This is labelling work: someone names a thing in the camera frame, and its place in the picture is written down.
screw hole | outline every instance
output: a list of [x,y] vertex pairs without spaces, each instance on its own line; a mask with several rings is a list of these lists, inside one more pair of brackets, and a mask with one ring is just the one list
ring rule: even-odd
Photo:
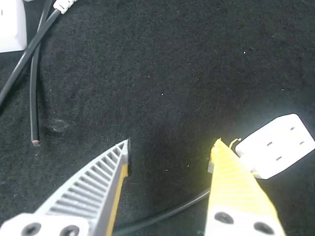
[[22,236],[33,236],[36,235],[41,228],[41,224],[39,223],[31,223],[24,227],[22,230]]
[[79,234],[79,227],[75,225],[69,225],[60,232],[60,236],[77,236]]
[[254,224],[254,228],[255,228],[255,230],[260,231],[262,233],[265,233],[267,235],[274,235],[275,234],[273,229],[269,225],[262,223],[262,222],[256,222]]
[[215,219],[225,224],[234,223],[233,218],[224,212],[218,212],[217,214],[215,214]]

white power strip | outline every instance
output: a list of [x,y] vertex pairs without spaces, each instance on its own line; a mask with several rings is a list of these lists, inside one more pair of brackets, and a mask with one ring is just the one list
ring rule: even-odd
[[257,178],[268,179],[315,149],[315,142],[296,114],[278,117],[235,147]]
[[22,0],[0,0],[0,53],[27,46],[26,18]]

white plug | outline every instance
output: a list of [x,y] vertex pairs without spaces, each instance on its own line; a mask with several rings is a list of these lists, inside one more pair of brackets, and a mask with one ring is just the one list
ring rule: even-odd
[[26,18],[22,0],[0,0],[0,53],[24,50]]
[[235,148],[257,178],[268,179],[315,149],[315,141],[296,114],[278,117]]

black cable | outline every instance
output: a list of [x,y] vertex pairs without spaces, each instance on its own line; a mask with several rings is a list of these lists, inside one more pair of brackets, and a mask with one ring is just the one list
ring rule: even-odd
[[26,63],[32,56],[34,50],[36,49],[36,46],[40,43],[43,36],[47,32],[47,30],[50,28],[50,26],[55,22],[55,20],[60,15],[60,11],[55,10],[47,19],[43,27],[37,32],[33,40],[30,42],[28,47],[24,50],[23,55],[21,56],[19,62],[17,63],[16,67],[14,68],[13,72],[11,73],[9,79],[5,83],[1,93],[0,93],[0,108],[3,105],[3,102],[8,95],[9,91],[13,87],[15,81],[17,80],[18,76],[21,74],[23,68],[25,67]]
[[125,226],[125,227],[119,227],[117,229],[114,229],[113,236],[122,236],[122,235],[128,235],[132,232],[135,232],[137,230],[140,230],[142,228],[145,228],[147,226],[150,226],[152,224],[155,224],[161,220],[164,220],[172,215],[175,215],[176,213],[179,213],[186,208],[196,204],[197,202],[201,201],[202,199],[206,198],[210,193],[210,188],[207,188],[205,191],[194,197],[193,199],[175,207],[169,210],[166,210],[164,212],[161,212],[157,215],[151,216],[149,218],[136,221],[132,223],[131,225]]
[[[37,32],[43,27],[48,17],[49,10],[54,0],[46,0],[43,11],[40,16]],[[39,61],[40,43],[31,59],[31,79],[30,79],[30,121],[31,121],[31,142],[37,145],[39,142],[38,131],[38,113],[37,113],[37,74],[38,74],[38,61]]]

black fabric surface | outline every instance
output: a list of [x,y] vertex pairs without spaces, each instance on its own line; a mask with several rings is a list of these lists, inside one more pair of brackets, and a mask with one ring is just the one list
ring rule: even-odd
[[[29,38],[43,3],[26,3]],[[210,184],[209,150],[297,113],[315,134],[312,0],[81,0],[42,44],[40,146],[29,70],[0,111],[0,222],[33,212],[98,154],[131,138],[116,225]],[[21,52],[0,54],[0,88]],[[262,188],[288,236],[314,235],[312,152]],[[132,236],[202,235],[207,201]]]

